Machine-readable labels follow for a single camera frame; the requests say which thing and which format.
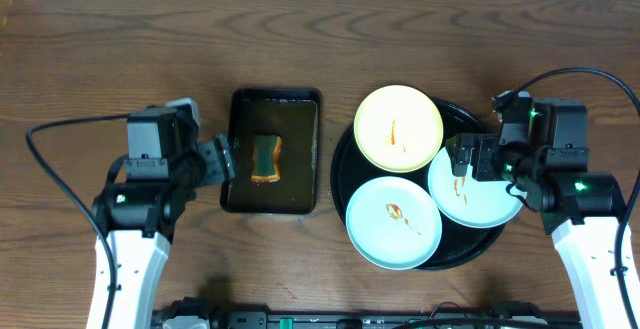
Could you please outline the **light blue plate front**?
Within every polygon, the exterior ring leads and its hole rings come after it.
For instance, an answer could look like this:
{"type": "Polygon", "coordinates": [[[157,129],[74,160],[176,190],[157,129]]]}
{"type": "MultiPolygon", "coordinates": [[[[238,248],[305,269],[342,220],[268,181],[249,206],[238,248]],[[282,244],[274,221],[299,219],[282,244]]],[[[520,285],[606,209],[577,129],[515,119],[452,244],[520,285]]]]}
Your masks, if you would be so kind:
{"type": "Polygon", "coordinates": [[[414,182],[384,176],[362,184],[348,201],[349,239],[369,262],[389,270],[408,270],[436,252],[443,224],[435,201],[414,182]]]}

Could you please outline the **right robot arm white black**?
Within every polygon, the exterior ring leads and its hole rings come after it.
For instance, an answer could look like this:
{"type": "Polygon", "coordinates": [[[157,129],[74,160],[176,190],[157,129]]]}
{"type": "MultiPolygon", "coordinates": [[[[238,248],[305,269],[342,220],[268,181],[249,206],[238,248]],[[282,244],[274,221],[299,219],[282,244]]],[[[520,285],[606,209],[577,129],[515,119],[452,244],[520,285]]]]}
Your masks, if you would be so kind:
{"type": "Polygon", "coordinates": [[[569,275],[585,328],[636,328],[639,276],[629,216],[617,180],[587,169],[585,148],[504,143],[493,134],[457,134],[446,152],[454,176],[504,180],[509,194],[540,213],[569,275]]]}

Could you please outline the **light blue plate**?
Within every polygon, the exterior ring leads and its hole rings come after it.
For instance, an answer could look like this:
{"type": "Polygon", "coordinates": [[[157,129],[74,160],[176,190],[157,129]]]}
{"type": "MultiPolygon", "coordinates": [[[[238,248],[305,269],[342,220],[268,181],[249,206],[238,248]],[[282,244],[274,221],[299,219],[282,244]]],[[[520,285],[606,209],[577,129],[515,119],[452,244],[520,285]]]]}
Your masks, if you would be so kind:
{"type": "Polygon", "coordinates": [[[454,176],[445,148],[431,161],[428,189],[446,217],[466,227],[486,229],[505,224],[519,213],[522,203],[507,193],[507,181],[478,182],[472,172],[468,165],[464,177],[454,176]]]}
{"type": "Polygon", "coordinates": [[[384,176],[362,184],[348,201],[349,239],[369,262],[389,270],[408,270],[436,252],[443,224],[435,201],[414,182],[384,176]]]}

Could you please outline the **orange green sponge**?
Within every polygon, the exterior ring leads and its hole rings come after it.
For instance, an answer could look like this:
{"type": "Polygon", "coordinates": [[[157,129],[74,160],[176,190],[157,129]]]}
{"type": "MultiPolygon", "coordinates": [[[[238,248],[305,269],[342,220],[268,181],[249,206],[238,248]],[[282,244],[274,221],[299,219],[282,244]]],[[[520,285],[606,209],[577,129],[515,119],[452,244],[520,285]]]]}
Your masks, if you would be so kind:
{"type": "Polygon", "coordinates": [[[280,180],[281,147],[282,139],[277,135],[257,135],[254,137],[252,182],[272,183],[280,180]]]}

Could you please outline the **yellow plate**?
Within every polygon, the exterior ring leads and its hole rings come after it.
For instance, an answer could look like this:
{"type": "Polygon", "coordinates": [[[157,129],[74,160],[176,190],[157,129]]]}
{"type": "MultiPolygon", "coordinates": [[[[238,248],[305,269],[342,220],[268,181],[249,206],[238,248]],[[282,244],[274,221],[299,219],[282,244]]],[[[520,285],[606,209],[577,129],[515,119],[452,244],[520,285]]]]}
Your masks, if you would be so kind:
{"type": "Polygon", "coordinates": [[[444,123],[429,96],[410,86],[389,85],[361,102],[353,133],[371,164],[392,173],[408,173],[425,167],[439,152],[444,123]]]}

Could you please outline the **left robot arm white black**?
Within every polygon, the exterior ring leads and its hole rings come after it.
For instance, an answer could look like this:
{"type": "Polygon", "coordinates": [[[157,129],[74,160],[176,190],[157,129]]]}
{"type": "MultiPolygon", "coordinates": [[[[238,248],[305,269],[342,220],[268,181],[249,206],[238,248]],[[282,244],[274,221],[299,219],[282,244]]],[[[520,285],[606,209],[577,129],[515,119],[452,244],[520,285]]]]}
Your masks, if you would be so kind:
{"type": "Polygon", "coordinates": [[[235,176],[224,135],[170,147],[139,134],[94,200],[99,229],[90,328],[148,328],[175,226],[197,189],[235,176]]]}

